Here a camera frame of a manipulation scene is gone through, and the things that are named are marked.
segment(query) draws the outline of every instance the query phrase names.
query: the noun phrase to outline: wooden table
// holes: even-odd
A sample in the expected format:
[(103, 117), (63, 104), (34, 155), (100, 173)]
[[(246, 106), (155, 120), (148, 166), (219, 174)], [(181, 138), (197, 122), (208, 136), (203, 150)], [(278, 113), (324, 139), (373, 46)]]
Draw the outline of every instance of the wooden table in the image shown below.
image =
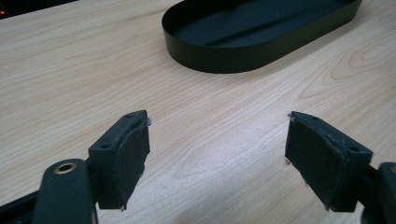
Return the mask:
[(360, 223), (327, 212), (285, 164), (288, 113), (318, 116), (396, 161), (396, 2), (255, 71), (213, 75), (168, 54), (177, 0), (80, 0), (0, 21), (0, 204), (47, 167), (86, 159), (119, 117), (147, 109), (151, 153), (126, 211), (100, 223)]

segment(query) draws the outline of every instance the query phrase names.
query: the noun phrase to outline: round hole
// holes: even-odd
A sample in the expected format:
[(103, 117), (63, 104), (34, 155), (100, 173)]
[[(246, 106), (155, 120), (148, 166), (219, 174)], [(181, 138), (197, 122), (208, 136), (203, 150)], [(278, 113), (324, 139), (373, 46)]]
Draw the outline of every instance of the round hole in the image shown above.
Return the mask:
[(111, 145), (110, 144), (102, 144), (100, 147), (106, 149), (106, 148), (111, 148)]
[(350, 147), (349, 149), (350, 149), (351, 151), (356, 151), (356, 152), (359, 151), (359, 149), (358, 149), (357, 147)]
[(65, 163), (55, 168), (55, 174), (64, 175), (73, 171), (76, 167), (77, 165), (73, 162)]

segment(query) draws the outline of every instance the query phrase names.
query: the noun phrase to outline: wood grain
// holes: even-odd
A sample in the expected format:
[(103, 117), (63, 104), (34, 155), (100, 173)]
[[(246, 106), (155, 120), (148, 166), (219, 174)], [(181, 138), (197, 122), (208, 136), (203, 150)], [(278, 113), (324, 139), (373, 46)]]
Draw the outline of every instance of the wood grain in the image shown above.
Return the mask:
[(284, 162), (288, 113), (325, 119), (396, 161), (396, 3), (255, 71), (213, 75), (168, 55), (177, 1), (80, 0), (0, 21), (0, 204), (147, 109), (151, 153), (126, 211), (100, 223), (360, 223), (327, 212)]

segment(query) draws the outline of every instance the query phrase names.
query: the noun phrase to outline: light wood grain surface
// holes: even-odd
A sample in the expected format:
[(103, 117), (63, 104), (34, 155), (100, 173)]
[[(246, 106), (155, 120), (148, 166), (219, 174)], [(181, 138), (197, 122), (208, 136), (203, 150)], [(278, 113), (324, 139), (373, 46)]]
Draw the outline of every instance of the light wood grain surface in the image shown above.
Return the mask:
[(396, 2), (364, 0), (351, 23), (233, 75), (169, 56), (161, 18), (177, 2), (80, 0), (0, 21), (0, 204), (147, 109), (147, 169), (128, 209), (100, 223), (360, 223), (360, 205), (325, 211), (285, 164), (287, 115), (328, 121), (374, 167), (396, 161)]

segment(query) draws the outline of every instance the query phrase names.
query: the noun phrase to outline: black oval tray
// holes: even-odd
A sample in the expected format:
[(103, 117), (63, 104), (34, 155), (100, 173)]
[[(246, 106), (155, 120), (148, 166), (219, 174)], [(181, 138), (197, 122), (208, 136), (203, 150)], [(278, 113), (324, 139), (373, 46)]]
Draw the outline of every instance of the black oval tray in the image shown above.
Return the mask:
[(170, 55), (194, 70), (271, 63), (351, 21), (361, 0), (186, 0), (163, 15)]

